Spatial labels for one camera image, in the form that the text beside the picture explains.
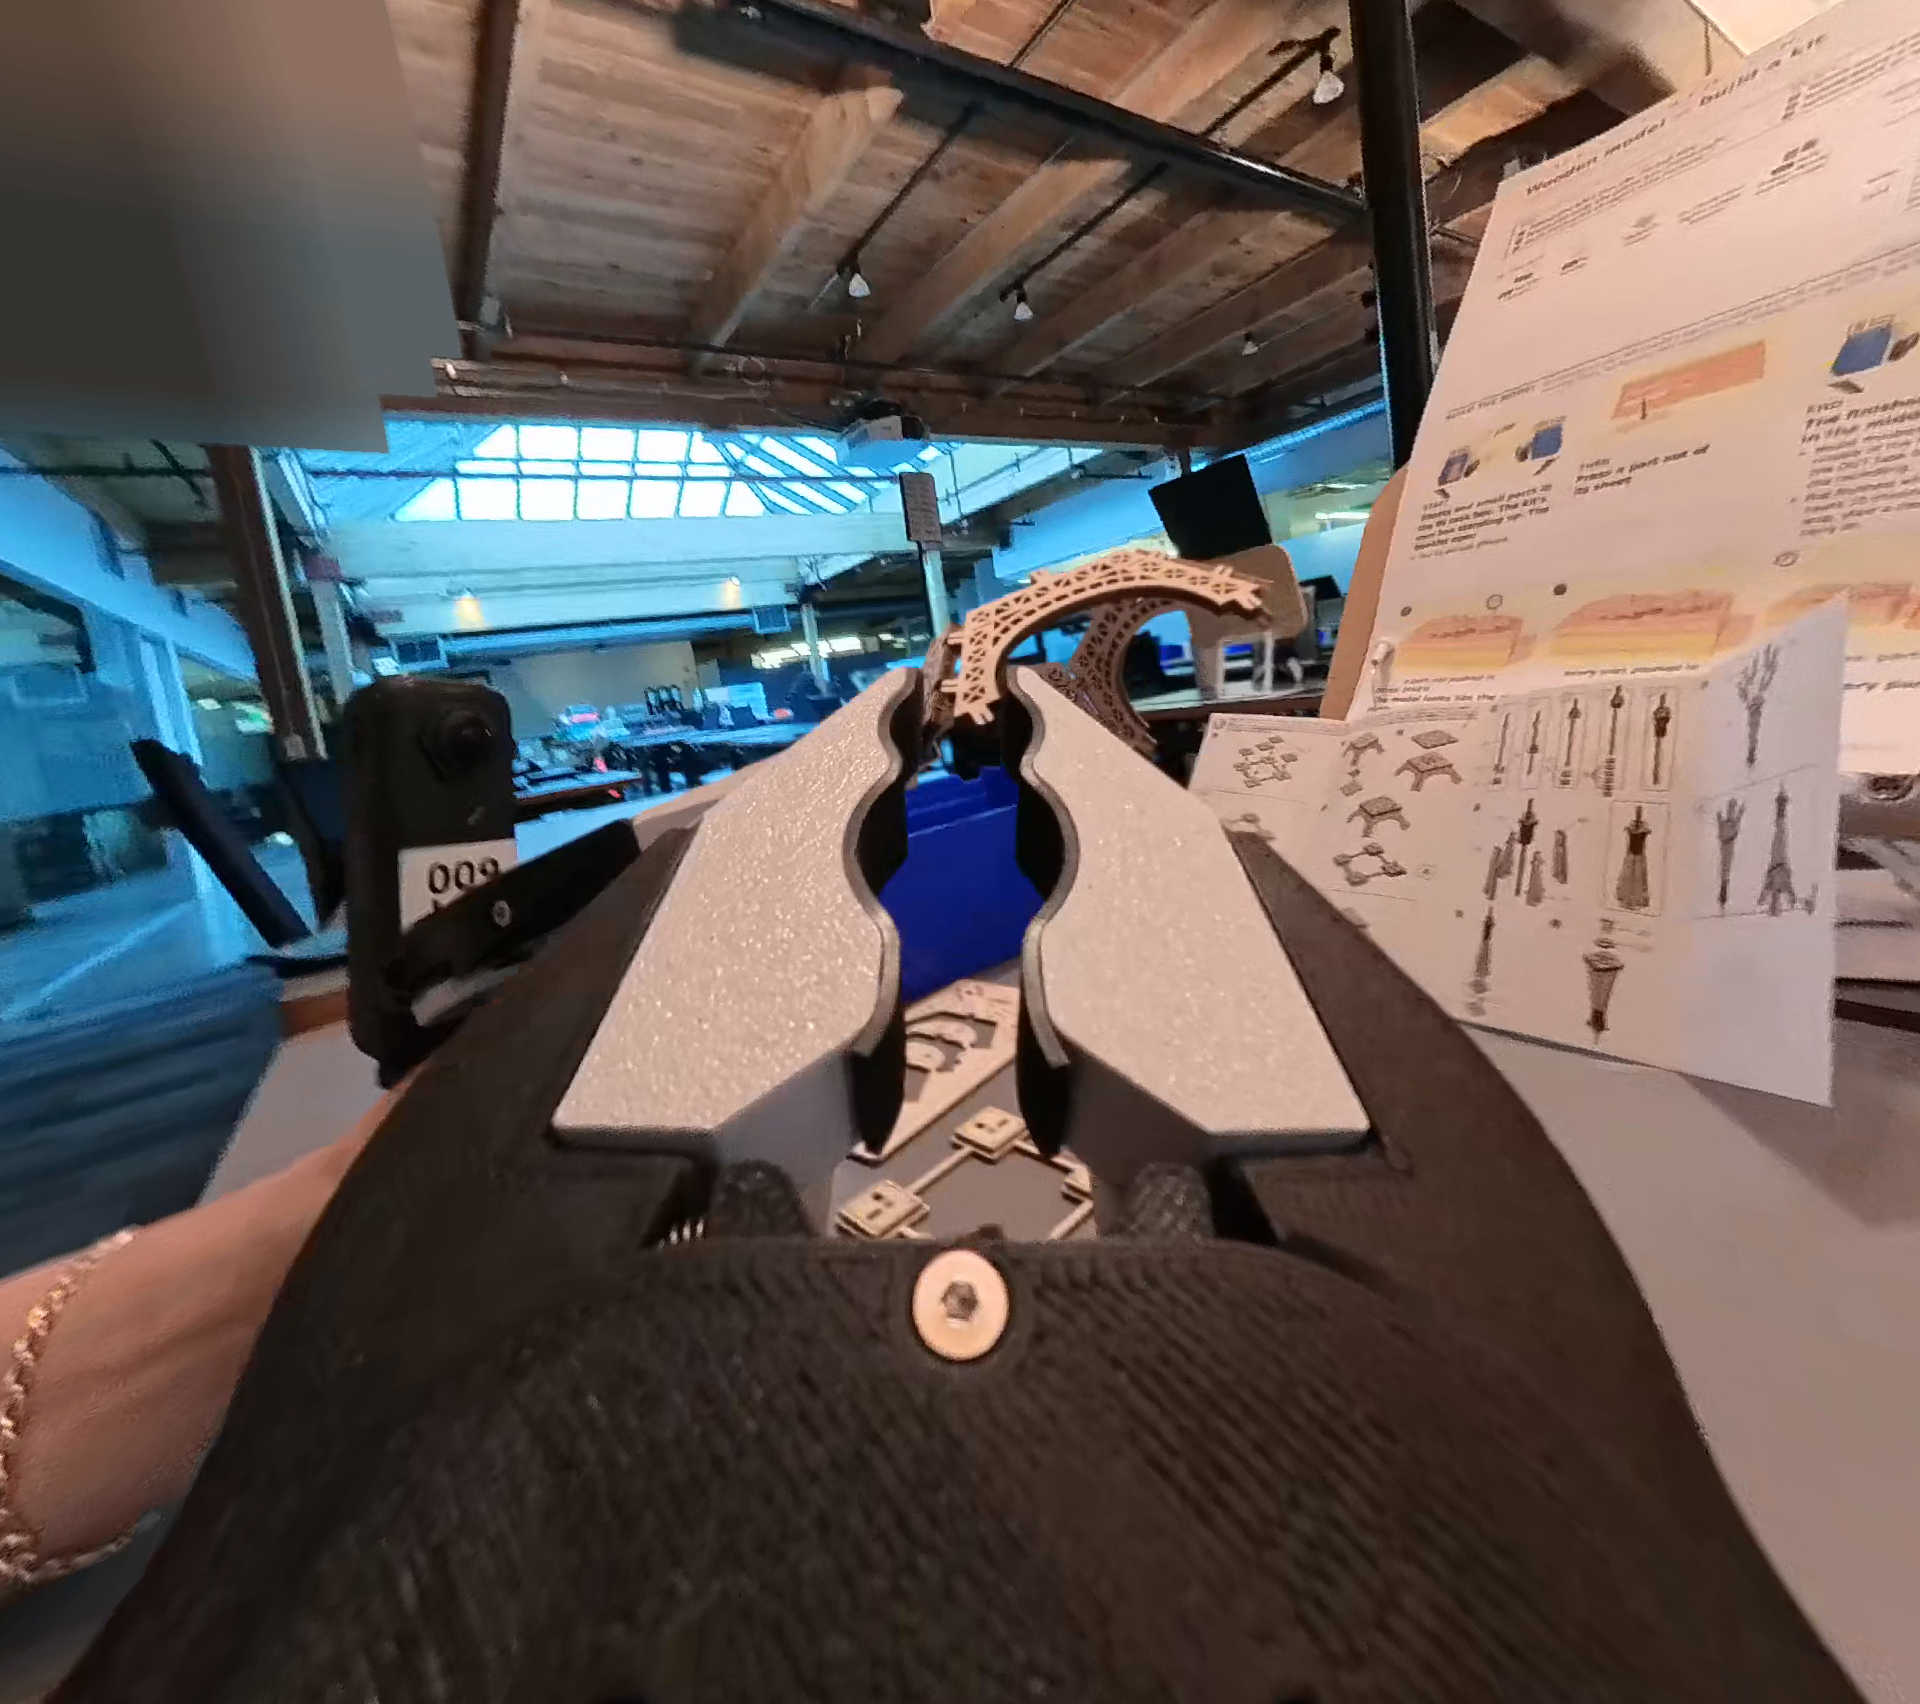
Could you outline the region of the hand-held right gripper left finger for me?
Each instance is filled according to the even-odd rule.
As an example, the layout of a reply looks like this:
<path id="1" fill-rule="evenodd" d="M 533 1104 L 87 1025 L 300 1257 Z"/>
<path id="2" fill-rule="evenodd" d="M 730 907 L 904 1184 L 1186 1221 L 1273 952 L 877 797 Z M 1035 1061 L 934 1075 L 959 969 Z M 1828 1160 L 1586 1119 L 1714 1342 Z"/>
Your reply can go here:
<path id="1" fill-rule="evenodd" d="M 569 1146 L 774 1164 L 814 1224 L 901 1117 L 920 671 L 885 671 L 691 834 L 553 1113 Z"/>

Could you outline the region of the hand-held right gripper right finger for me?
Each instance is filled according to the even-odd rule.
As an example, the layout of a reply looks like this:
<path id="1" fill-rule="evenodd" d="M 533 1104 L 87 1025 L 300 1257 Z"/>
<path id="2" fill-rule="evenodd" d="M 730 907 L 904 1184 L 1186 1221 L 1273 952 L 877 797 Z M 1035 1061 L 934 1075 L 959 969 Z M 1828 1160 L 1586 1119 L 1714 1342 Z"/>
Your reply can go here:
<path id="1" fill-rule="evenodd" d="M 1212 810 L 1032 666 L 1011 677 L 1019 1098 L 1118 1227 L 1152 1165 L 1352 1154 L 1364 1104 Z"/>

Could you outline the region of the wooden lattice tower model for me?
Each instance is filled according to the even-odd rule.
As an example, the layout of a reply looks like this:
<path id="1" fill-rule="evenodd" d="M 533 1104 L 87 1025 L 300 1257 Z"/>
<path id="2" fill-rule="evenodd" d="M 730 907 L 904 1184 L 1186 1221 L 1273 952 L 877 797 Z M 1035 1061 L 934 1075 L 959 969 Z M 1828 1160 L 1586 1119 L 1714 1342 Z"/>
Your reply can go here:
<path id="1" fill-rule="evenodd" d="M 992 729 L 1019 645 L 1086 617 L 1071 660 L 1049 663 L 1043 674 L 1071 703 L 1149 758 L 1154 736 L 1124 688 L 1123 666 L 1135 636 L 1172 607 L 1274 630 L 1282 594 L 1276 577 L 1247 564 L 1138 548 L 1039 572 L 1029 585 L 969 612 L 930 643 L 923 666 L 920 747 L 932 752 L 956 729 Z"/>

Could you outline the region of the grey desk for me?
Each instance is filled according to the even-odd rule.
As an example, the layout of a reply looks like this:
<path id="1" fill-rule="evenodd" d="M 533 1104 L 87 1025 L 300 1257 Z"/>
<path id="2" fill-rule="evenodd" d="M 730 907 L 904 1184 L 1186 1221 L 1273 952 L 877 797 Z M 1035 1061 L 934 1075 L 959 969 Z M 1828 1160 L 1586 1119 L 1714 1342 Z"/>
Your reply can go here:
<path id="1" fill-rule="evenodd" d="M 805 1227 L 549 1110 L 691 851 L 402 1098 L 52 1700 L 1892 1700 L 1916 1214 L 1731 1092 L 1513 1082 L 1274 851 L 1378 1139 L 1152 1170 L 1091 1241 Z"/>

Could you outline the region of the black tablet on stand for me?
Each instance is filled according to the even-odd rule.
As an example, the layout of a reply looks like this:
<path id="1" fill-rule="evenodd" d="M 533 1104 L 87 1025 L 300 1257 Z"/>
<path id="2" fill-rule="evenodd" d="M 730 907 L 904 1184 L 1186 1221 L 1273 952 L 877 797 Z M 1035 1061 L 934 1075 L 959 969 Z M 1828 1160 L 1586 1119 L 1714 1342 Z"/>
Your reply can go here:
<path id="1" fill-rule="evenodd" d="M 154 796 L 163 823 L 185 837 L 253 931 L 273 949 L 306 941 L 312 925 L 268 875 L 218 803 L 199 759 L 154 737 L 132 740 L 130 754 Z"/>

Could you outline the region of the wooden sheet with curved cutouts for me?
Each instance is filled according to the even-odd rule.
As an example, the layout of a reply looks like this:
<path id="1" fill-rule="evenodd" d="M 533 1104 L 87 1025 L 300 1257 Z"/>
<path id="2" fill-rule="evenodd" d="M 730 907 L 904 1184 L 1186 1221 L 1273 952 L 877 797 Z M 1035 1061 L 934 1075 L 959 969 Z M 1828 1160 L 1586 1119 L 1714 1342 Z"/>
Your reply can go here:
<path id="1" fill-rule="evenodd" d="M 962 977 L 904 1009 L 904 1112 L 947 1110 L 1011 1068 L 1019 1050 L 1021 987 Z"/>

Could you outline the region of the blue plastic bin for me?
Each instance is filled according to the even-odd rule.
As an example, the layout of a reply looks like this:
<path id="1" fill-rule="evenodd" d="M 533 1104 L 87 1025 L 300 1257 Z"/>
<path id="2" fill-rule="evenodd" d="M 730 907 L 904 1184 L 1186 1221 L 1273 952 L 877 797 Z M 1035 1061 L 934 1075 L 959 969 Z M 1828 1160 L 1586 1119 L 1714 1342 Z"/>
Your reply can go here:
<path id="1" fill-rule="evenodd" d="M 907 1008 L 1019 961 L 1043 902 L 1016 860 L 1019 801 L 1019 782 L 997 764 L 909 789 L 907 855 L 881 889 Z"/>

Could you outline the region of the rounded tan board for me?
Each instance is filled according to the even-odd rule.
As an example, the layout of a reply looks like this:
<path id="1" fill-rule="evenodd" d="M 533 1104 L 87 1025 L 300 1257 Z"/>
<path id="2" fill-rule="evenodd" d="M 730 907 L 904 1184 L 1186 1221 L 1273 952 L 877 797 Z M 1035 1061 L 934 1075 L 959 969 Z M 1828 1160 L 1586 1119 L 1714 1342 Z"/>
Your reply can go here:
<path id="1" fill-rule="evenodd" d="M 1260 694 L 1274 694 L 1305 683 L 1305 661 L 1299 655 L 1301 637 L 1313 621 L 1313 600 L 1305 591 L 1289 552 L 1263 541 L 1222 558 L 1238 575 L 1260 584 L 1260 610 L 1252 615 L 1227 615 L 1218 624 L 1215 650 L 1227 655 L 1245 647 L 1250 655 L 1252 683 Z"/>

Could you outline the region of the folded assembly leaflet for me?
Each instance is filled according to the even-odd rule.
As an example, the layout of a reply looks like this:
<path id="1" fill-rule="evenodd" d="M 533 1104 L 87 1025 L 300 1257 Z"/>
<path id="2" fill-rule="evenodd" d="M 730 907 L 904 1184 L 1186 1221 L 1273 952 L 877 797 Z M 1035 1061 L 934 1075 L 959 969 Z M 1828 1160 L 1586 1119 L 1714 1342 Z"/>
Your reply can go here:
<path id="1" fill-rule="evenodd" d="M 1217 714 L 1191 789 L 1458 1019 L 1833 1099 L 1847 613 L 1347 719 Z"/>

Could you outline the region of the black monitor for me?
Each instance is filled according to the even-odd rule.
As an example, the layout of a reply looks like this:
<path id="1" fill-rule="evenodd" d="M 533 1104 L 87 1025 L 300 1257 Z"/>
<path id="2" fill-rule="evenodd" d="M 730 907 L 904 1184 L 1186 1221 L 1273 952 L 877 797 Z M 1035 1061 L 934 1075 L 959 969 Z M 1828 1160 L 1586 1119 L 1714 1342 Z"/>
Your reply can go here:
<path id="1" fill-rule="evenodd" d="M 1274 532 L 1247 456 L 1229 454 L 1149 489 L 1177 558 L 1224 562 L 1274 544 Z"/>

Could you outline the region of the black metal pole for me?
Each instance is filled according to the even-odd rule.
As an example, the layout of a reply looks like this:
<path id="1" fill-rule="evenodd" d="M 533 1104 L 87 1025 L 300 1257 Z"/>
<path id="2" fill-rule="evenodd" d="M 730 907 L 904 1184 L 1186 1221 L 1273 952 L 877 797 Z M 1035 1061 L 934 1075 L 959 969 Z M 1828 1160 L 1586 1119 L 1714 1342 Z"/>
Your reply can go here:
<path id="1" fill-rule="evenodd" d="M 1348 3 L 1382 395 L 1395 468 L 1403 470 L 1415 456 L 1439 358 L 1412 2 Z"/>

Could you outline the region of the printed instruction poster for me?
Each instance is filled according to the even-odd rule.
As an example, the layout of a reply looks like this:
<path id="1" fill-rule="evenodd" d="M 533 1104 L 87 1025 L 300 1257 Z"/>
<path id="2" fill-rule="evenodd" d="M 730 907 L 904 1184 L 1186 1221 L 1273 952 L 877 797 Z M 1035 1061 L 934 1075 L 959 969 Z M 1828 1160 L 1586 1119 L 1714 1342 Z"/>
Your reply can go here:
<path id="1" fill-rule="evenodd" d="M 1918 0 L 1847 0 L 1506 180 L 1355 712 L 1701 668 L 1847 613 L 1841 768 L 1916 772 Z"/>

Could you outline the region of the thin wooden frame with tabs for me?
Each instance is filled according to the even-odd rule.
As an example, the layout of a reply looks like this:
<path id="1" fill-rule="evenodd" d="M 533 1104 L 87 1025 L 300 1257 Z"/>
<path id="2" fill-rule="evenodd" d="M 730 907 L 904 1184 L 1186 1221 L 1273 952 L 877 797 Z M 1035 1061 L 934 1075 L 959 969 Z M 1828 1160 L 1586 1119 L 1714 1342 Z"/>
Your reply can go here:
<path id="1" fill-rule="evenodd" d="M 1068 1149 L 1043 1152 L 1016 1112 L 986 1102 L 955 1124 L 925 1164 L 857 1187 L 831 1226 L 860 1241 L 997 1233 L 1058 1243 L 1094 1236 L 1094 1197 L 1089 1164 Z"/>

